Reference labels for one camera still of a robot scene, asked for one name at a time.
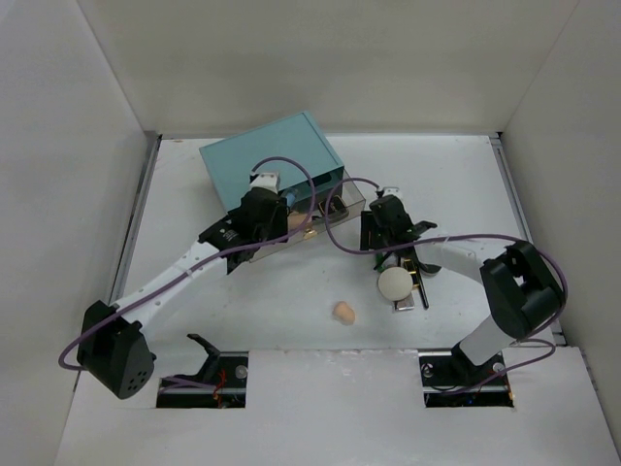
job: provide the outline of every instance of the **white wall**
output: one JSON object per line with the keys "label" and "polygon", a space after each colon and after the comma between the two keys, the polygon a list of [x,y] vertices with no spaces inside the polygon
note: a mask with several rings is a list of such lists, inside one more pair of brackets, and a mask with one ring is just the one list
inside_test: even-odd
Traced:
{"label": "white wall", "polygon": [[79,0],[145,129],[503,129],[577,0]]}
{"label": "white wall", "polygon": [[503,138],[533,236],[568,274],[563,325],[586,351],[618,447],[620,86],[621,2],[581,0]]}
{"label": "white wall", "polygon": [[52,464],[146,142],[73,0],[0,6],[0,462]]}

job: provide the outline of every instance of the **white round object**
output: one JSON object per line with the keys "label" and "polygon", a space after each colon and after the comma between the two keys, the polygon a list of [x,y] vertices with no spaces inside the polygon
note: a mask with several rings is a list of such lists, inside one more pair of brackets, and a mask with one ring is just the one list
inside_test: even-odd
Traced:
{"label": "white round object", "polygon": [[401,301],[411,293],[411,275],[403,267],[390,267],[379,276],[377,287],[388,301]]}

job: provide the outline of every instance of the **blue object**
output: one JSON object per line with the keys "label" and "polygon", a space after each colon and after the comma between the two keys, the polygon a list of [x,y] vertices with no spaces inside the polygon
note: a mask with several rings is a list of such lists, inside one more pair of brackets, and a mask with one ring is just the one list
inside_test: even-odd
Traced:
{"label": "blue object", "polygon": [[[343,162],[309,112],[204,146],[200,152],[227,212],[240,206],[248,191],[252,167],[267,157],[280,155],[304,165],[315,181],[317,193],[325,193],[343,177]],[[311,197],[306,177],[294,166],[269,162],[260,170],[279,172],[280,190],[295,188],[296,202]]]}

